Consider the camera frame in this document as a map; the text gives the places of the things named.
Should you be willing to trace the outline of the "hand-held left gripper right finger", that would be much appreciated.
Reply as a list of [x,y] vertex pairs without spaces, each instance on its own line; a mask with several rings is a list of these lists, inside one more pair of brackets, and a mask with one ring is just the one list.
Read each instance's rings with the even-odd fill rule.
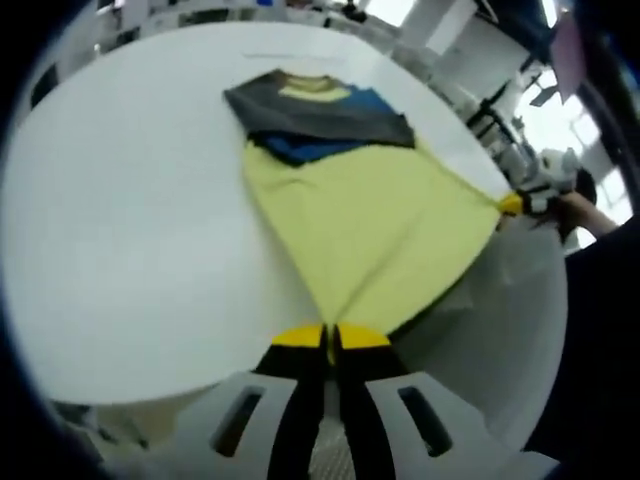
[[545,479],[555,469],[549,457],[507,447],[475,407],[409,371],[385,335],[339,323],[333,351],[357,478]]

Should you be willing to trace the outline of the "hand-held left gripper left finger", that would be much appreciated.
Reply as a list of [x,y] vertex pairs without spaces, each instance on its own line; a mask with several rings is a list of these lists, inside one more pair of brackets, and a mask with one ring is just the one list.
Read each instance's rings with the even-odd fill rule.
[[250,370],[176,417],[168,439],[107,463],[112,479],[304,479],[324,414],[322,324],[277,335]]

